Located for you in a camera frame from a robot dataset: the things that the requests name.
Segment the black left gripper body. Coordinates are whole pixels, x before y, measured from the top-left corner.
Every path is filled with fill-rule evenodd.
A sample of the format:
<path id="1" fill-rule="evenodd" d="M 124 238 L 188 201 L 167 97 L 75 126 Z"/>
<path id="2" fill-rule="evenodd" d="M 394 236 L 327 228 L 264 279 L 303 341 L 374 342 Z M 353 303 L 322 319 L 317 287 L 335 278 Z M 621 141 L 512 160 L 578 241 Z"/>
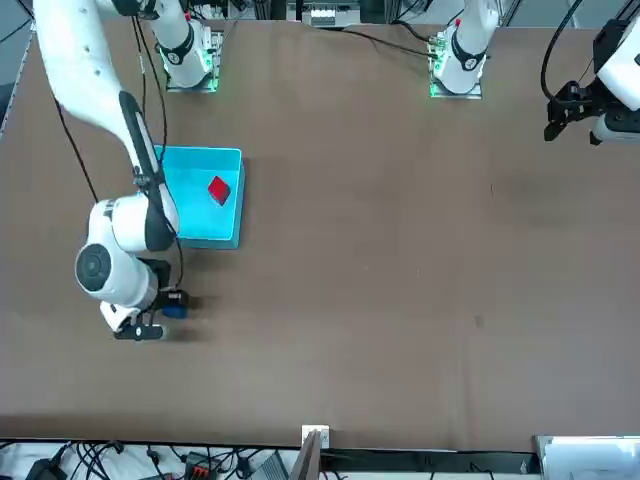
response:
<path id="1" fill-rule="evenodd" d="M 567 82 L 548 102 L 550 124 L 567 125 L 600 114 L 600 106 L 589 87 L 577 81 Z"/>

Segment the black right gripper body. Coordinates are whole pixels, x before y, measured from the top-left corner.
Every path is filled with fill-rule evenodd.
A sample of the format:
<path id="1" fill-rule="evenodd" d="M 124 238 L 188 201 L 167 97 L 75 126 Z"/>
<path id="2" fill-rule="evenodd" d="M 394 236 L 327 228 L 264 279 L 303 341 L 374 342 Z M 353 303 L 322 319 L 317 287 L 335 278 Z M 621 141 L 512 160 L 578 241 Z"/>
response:
<path id="1" fill-rule="evenodd" d="M 147 265 L 157 280 L 156 296 L 148 310 L 159 310 L 165 305 L 168 298 L 168 292 L 171 290 L 171 286 L 169 285 L 171 265 L 166 260 L 158 259 L 148 259 Z"/>

